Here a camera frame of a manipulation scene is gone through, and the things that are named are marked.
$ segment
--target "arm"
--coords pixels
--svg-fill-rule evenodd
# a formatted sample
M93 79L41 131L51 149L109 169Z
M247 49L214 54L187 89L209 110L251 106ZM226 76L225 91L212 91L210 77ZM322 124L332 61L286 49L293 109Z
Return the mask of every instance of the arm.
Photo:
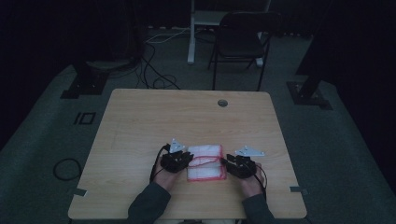
M137 195L128 210L128 224L150 224L165 211L180 172L173 174L162 169L161 159L157 162L156 175L153 181Z
M256 176L263 181L261 169L257 169ZM240 179L242 192L245 195L245 200L242 201L244 205L245 214L247 215L248 224L273 224L275 218L268 208L267 201L265 201L262 194L262 186L254 176L246 179Z

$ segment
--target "chair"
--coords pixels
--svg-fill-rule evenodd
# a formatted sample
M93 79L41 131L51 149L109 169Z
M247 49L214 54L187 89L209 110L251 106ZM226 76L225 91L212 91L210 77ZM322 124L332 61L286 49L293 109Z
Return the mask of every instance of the chair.
M259 85L268 57L271 37L279 30L282 16L275 12L235 11L227 13L220 21L216 31L215 45L210 56L210 65L214 63L212 90L216 87L218 63L249 62L247 69L256 58L262 58L262 70Z

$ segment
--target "wooden table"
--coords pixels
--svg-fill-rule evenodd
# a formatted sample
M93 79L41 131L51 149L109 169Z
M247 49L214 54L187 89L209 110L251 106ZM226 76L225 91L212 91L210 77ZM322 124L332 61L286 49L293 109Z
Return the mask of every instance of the wooden table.
M226 100L221 107L218 100ZM186 146L222 144L224 156L244 145L265 152L254 157L268 177L268 205L277 218L302 218L302 194L271 98L265 92L114 90L78 183L73 219L127 218L129 205L149 183L158 150L176 138ZM171 191L161 219L244 218L243 196L234 176L188 182L187 172Z

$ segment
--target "metal bracket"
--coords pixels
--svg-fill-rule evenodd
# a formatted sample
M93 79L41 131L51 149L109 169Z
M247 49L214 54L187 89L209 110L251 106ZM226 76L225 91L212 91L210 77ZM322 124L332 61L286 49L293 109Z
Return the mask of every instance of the metal bracket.
M170 153L178 152L186 148L186 146L181 145L175 138L172 139L171 148L169 149Z
M235 154L243 157L265 156L264 152L248 146L244 146L243 148L236 150Z

